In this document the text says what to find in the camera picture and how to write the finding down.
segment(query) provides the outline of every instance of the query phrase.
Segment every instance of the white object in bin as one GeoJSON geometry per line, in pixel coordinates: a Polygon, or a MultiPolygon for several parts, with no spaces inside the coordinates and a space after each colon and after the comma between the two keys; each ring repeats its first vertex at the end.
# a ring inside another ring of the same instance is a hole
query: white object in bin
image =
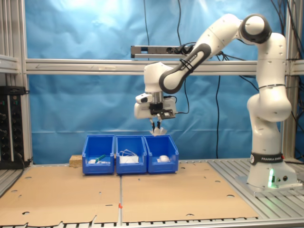
{"type": "Polygon", "coordinates": [[[91,159],[89,160],[88,164],[95,164],[96,160],[95,159],[91,159]]]}
{"type": "Polygon", "coordinates": [[[106,161],[106,162],[105,161],[98,161],[97,163],[98,164],[110,164],[110,162],[108,162],[108,161],[106,161]]]}
{"type": "Polygon", "coordinates": [[[170,159],[167,155],[162,155],[159,159],[157,159],[157,162],[170,162],[170,159]]]}
{"type": "Polygon", "coordinates": [[[120,156],[119,163],[126,164],[126,163],[138,163],[138,156],[120,156]]]}
{"type": "Polygon", "coordinates": [[[136,153],[126,149],[124,151],[120,151],[119,154],[122,153],[122,155],[119,155],[119,163],[120,164],[126,164],[126,163],[139,163],[138,162],[138,156],[136,153]]]}

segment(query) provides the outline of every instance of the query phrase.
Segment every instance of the green status light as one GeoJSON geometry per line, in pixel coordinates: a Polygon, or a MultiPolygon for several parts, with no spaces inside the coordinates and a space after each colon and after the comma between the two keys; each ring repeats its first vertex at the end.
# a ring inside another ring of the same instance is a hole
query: green status light
{"type": "Polygon", "coordinates": [[[271,188],[272,185],[272,177],[274,176],[274,169],[271,169],[269,172],[269,179],[268,179],[268,187],[271,188]]]}

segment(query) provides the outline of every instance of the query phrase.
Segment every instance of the control box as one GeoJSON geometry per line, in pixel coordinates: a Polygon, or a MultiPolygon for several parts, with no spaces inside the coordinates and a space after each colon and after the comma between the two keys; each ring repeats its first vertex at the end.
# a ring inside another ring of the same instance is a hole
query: control box
{"type": "Polygon", "coordinates": [[[24,160],[21,96],[23,87],[0,86],[0,170],[22,169],[24,160]]]}

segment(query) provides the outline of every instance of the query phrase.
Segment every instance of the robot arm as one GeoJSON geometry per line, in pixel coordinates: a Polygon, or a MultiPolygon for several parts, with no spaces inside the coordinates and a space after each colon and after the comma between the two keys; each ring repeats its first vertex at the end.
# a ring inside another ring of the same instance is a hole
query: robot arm
{"type": "Polygon", "coordinates": [[[163,92],[168,94],[178,92],[186,77],[195,68],[219,53],[232,40],[243,39],[248,44],[258,45],[268,40],[270,35],[270,26],[261,15],[253,14],[243,21],[232,14],[224,15],[201,35],[191,53],[180,59],[176,67],[166,66],[161,62],[145,67],[145,93],[136,97],[135,117],[150,118],[152,123],[154,117],[159,121],[174,118],[177,113],[175,99],[164,97],[163,92]]]}
{"type": "Polygon", "coordinates": [[[285,37],[272,33],[261,15],[253,14],[240,21],[227,14],[201,35],[191,53],[176,67],[161,62],[147,65],[144,69],[145,93],[136,97],[135,116],[150,118],[152,134],[164,134],[160,120],[174,118],[176,109],[174,99],[165,98],[162,93],[178,92],[185,78],[199,64],[237,38],[258,48],[256,79],[259,93],[247,103],[252,126],[251,168],[247,183],[253,191],[302,186],[297,182],[295,171],[283,161],[276,125],[291,113],[285,88],[285,37]],[[157,127],[153,117],[159,119],[157,127]]]}

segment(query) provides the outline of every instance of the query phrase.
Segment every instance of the metal table surface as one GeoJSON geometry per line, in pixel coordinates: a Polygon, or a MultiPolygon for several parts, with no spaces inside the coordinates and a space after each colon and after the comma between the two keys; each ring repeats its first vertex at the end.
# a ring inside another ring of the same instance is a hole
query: metal table surface
{"type": "MultiPolygon", "coordinates": [[[[273,193],[261,193],[254,197],[243,189],[242,185],[236,181],[238,176],[247,176],[249,173],[249,159],[224,159],[224,160],[188,160],[180,163],[207,162],[210,164],[231,187],[259,214],[257,218],[237,218],[237,219],[207,219],[207,220],[184,220],[184,221],[157,221],[157,222],[137,222],[122,223],[121,215],[123,209],[118,211],[117,223],[80,223],[63,224],[52,228],[100,228],[100,227],[208,227],[208,228],[232,228],[232,227],[304,227],[304,190],[285,190],[273,193]]],[[[34,165],[34,166],[68,166],[61,165],[34,165]]],[[[304,173],[304,165],[290,164],[297,173],[304,173]]],[[[0,170],[0,195],[17,178],[21,170],[0,170]]],[[[0,227],[0,228],[26,228],[24,226],[0,227]]]]}

